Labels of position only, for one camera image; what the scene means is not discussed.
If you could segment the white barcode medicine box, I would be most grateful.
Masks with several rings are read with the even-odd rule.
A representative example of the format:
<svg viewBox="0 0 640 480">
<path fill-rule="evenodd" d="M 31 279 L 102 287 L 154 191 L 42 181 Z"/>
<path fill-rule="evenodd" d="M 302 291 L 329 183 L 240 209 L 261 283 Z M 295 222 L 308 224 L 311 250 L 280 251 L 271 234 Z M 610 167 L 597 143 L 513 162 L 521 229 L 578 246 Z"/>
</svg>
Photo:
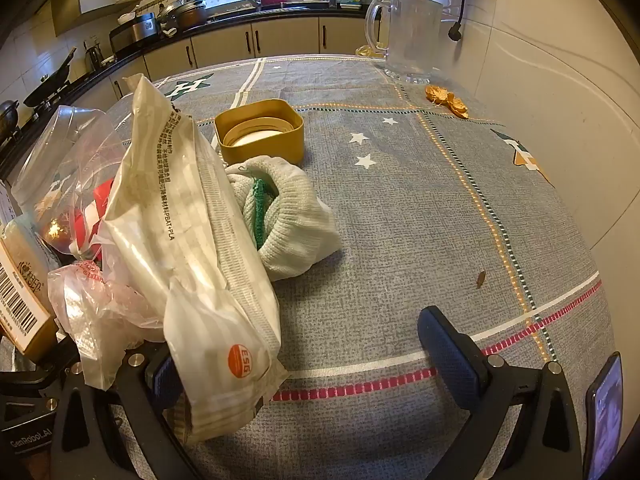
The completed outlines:
<svg viewBox="0 0 640 480">
<path fill-rule="evenodd" d="M 12 344 L 32 362 L 56 343 L 58 326 L 48 296 L 48 274 L 60 259 L 43 243 L 24 214 L 1 234 L 1 327 Z"/>
</svg>

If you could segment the thin plastic bag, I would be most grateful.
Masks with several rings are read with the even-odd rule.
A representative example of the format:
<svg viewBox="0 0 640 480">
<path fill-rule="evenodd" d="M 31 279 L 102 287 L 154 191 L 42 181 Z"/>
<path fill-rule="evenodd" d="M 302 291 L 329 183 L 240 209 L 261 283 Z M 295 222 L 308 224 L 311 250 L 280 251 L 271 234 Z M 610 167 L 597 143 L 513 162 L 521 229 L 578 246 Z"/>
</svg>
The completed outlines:
<svg viewBox="0 0 640 480">
<path fill-rule="evenodd" d="M 104 280 L 92 261 L 49 272 L 48 297 L 90 387 L 111 388 L 128 350 L 164 340 L 162 316 L 133 287 Z"/>
</svg>

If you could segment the clear zip bag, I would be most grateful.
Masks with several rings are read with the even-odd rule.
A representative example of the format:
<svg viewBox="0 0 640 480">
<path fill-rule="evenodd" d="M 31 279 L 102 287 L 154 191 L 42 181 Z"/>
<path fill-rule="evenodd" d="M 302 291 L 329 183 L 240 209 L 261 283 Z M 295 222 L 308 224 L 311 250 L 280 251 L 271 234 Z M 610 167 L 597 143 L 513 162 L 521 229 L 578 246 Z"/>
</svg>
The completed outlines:
<svg viewBox="0 0 640 480">
<path fill-rule="evenodd" d="M 130 144 L 102 110 L 63 105 L 27 157 L 12 194 L 61 254 L 96 258 L 108 196 Z"/>
</svg>

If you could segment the white striped plastic bag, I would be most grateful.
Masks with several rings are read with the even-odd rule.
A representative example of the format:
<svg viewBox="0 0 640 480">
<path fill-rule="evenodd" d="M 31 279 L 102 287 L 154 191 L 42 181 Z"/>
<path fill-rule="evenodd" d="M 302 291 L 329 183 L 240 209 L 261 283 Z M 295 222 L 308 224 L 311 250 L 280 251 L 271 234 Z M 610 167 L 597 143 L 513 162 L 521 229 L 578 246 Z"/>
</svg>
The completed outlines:
<svg viewBox="0 0 640 480">
<path fill-rule="evenodd" d="M 189 437 L 204 441 L 247 425 L 285 381 L 279 304 L 219 155 L 148 78 L 130 86 L 131 142 L 103 221 L 162 317 Z"/>
</svg>

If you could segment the white knit glove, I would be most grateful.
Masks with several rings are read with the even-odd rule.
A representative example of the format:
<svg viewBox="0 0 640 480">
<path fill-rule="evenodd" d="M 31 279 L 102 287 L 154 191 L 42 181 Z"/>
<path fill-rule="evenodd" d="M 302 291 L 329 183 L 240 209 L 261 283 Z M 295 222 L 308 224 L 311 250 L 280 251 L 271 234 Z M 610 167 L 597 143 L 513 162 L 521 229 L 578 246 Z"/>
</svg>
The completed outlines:
<svg viewBox="0 0 640 480">
<path fill-rule="evenodd" d="M 260 155 L 226 175 L 270 281 L 302 275 L 342 248 L 333 211 L 299 167 Z"/>
</svg>

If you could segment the lower kitchen cabinets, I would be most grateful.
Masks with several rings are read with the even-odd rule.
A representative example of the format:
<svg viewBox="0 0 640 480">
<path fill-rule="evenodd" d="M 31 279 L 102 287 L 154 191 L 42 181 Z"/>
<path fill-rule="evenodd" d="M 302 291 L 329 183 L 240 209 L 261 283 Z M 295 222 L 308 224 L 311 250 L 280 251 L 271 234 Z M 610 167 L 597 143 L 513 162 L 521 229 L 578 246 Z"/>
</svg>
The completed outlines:
<svg viewBox="0 0 640 480">
<path fill-rule="evenodd" d="M 108 110 L 127 93 L 124 79 L 137 73 L 156 81 L 196 68 L 264 56 L 353 54 L 365 43 L 362 11 L 296 8 L 224 18 L 133 50 L 103 74 L 80 84 L 63 102 Z"/>
</svg>

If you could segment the smartphone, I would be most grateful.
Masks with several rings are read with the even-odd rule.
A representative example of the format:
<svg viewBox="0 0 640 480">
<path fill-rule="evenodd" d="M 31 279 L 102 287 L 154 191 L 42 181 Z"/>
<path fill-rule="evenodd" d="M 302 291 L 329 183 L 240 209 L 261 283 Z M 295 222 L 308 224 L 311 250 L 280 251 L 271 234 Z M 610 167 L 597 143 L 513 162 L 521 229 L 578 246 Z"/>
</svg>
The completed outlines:
<svg viewBox="0 0 640 480">
<path fill-rule="evenodd" d="M 585 479 L 600 479 L 614 460 L 622 431 L 623 398 L 622 359 L 615 351 L 586 393 Z"/>
</svg>

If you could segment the small brown scrap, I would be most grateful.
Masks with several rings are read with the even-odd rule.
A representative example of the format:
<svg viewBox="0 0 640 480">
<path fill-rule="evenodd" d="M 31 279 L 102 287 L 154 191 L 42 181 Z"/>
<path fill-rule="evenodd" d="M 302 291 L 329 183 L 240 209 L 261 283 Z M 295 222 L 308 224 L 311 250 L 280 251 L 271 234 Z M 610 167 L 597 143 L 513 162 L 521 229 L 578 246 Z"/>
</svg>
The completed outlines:
<svg viewBox="0 0 640 480">
<path fill-rule="evenodd" d="M 476 288 L 481 288 L 484 284 L 486 278 L 486 271 L 480 271 L 480 273 L 477 275 L 477 280 L 476 280 Z"/>
</svg>

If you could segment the grey patterned tablecloth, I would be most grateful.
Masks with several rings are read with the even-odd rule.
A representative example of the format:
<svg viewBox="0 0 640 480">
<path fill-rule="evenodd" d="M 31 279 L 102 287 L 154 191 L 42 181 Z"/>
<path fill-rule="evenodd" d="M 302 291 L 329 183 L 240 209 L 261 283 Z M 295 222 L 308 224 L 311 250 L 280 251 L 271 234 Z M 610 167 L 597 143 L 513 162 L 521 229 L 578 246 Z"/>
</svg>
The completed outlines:
<svg viewBox="0 0 640 480">
<path fill-rule="evenodd" d="M 431 305 L 511 366 L 559 363 L 584 454 L 586 393 L 614 349 L 608 306 L 560 196 L 503 125 L 436 110 L 346 55 L 201 68 L 160 91 L 206 138 L 235 94 L 288 101 L 343 243 L 276 285 L 291 376 L 245 429 L 184 448 L 201 479 L 425 478 L 466 417 L 420 345 Z"/>
</svg>

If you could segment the black frying pan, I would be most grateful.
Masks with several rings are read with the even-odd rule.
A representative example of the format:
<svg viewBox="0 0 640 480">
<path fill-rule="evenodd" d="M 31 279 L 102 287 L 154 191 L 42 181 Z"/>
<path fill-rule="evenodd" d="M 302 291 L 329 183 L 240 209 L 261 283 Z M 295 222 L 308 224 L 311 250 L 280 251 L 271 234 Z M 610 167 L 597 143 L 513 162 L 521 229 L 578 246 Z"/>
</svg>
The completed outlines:
<svg viewBox="0 0 640 480">
<path fill-rule="evenodd" d="M 35 108 L 46 102 L 50 96 L 53 96 L 58 92 L 59 88 L 66 85 L 68 75 L 70 74 L 70 62 L 74 58 L 76 48 L 71 48 L 70 53 L 66 56 L 66 59 L 58 68 L 58 70 L 45 79 L 35 90 L 24 99 L 24 105 L 27 107 Z"/>
</svg>

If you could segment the gold candy wrapper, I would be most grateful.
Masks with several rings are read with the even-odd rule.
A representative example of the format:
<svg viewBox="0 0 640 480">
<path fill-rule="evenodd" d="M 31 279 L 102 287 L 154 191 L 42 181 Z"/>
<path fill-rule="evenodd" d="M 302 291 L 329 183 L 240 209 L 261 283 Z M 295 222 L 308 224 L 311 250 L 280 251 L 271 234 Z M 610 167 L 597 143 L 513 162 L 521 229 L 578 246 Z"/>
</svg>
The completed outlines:
<svg viewBox="0 0 640 480">
<path fill-rule="evenodd" d="M 448 110 L 457 117 L 463 119 L 469 118 L 468 107 L 454 92 L 450 92 L 444 87 L 429 84 L 425 87 L 425 96 L 434 104 L 446 106 Z"/>
</svg>

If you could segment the yellow square lid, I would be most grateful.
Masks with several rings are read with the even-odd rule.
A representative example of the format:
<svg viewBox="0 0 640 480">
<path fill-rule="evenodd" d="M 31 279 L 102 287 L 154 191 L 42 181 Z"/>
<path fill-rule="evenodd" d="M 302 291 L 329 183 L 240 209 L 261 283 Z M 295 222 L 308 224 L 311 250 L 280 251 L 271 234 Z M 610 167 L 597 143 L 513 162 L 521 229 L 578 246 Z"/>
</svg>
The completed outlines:
<svg viewBox="0 0 640 480">
<path fill-rule="evenodd" d="M 229 165 L 257 156 L 281 157 L 299 166 L 305 156 L 305 123 L 288 102 L 262 100 L 230 108 L 214 120 L 224 161 Z"/>
</svg>

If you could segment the rice cooker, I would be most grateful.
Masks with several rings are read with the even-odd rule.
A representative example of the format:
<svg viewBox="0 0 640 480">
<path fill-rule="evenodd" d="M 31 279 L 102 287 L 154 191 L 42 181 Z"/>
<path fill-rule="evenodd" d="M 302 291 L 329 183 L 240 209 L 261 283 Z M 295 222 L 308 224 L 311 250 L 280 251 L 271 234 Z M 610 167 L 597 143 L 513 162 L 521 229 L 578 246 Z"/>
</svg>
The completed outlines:
<svg viewBox="0 0 640 480">
<path fill-rule="evenodd" d="M 158 27 L 153 13 L 136 16 L 110 32 L 110 44 L 115 54 L 130 51 L 136 44 L 156 37 Z"/>
</svg>

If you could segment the brown cooking pot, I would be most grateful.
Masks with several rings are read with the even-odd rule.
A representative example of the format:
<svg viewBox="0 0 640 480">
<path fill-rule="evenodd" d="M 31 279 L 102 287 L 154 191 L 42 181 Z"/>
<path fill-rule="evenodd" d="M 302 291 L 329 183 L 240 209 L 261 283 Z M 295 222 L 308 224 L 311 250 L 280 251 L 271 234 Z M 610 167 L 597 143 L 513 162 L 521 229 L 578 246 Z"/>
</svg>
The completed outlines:
<svg viewBox="0 0 640 480">
<path fill-rule="evenodd" d="M 162 29 L 175 28 L 186 30 L 200 26 L 207 21 L 207 9 L 204 0 L 176 1 L 160 11 L 157 17 Z"/>
</svg>

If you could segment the clear glass pitcher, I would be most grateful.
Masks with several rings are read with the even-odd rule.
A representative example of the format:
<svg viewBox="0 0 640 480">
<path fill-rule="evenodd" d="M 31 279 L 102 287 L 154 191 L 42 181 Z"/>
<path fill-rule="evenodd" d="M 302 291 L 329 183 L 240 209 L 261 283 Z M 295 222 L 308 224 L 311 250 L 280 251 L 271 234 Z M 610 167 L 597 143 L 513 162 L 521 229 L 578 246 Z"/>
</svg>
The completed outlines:
<svg viewBox="0 0 640 480">
<path fill-rule="evenodd" d="M 374 20 L 386 11 L 387 44 L 375 40 Z M 432 0 L 372 0 L 366 16 L 366 39 L 373 52 L 382 53 L 388 76 L 412 84 L 428 84 L 437 58 L 442 5 Z"/>
</svg>

